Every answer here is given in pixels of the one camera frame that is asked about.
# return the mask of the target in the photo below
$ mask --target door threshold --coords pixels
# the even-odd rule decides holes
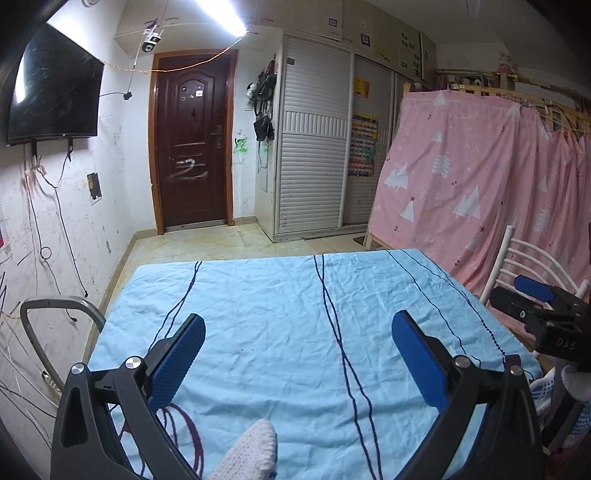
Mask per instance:
[[[186,225],[169,226],[165,231],[166,233],[182,232],[183,230],[193,230],[194,228],[207,228],[208,226],[226,225],[227,223],[228,222],[225,220],[212,220],[211,222],[188,223]]]

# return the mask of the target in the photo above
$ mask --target white louvered wardrobe door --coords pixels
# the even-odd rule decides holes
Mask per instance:
[[[278,233],[339,226],[350,54],[287,37]]]
[[[392,106],[394,101],[394,75],[392,70],[362,57],[355,57],[355,76],[369,82],[369,98],[355,96],[354,113],[367,113],[378,117],[378,148],[374,174],[367,177],[348,177],[345,193],[343,225],[358,225],[369,222],[374,204],[379,174],[392,141]]]

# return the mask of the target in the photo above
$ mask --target pink curtain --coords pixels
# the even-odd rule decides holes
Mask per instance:
[[[480,295],[507,225],[589,278],[591,137],[547,131],[498,97],[410,93],[382,169],[369,232],[418,248]]]

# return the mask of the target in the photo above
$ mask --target wooden bed frame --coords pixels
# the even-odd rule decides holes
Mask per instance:
[[[410,93],[412,88],[413,84],[408,82],[404,84],[403,91],[405,94]],[[472,93],[477,96],[500,96],[507,98],[530,108],[535,108],[540,113],[540,116],[544,118],[546,128],[551,131],[563,129],[574,131],[575,135],[591,134],[591,116],[541,96],[514,92],[513,90],[502,90],[500,88],[480,87],[478,85],[453,84],[451,85],[451,90]],[[388,249],[392,248],[391,245],[386,244],[383,240],[373,235],[369,231],[368,226],[363,245],[368,250],[372,250],[374,244]]]

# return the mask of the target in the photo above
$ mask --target dark red door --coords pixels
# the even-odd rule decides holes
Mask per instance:
[[[173,57],[161,70],[208,57]],[[226,82],[230,57],[158,74],[156,162],[164,226],[227,220]]]

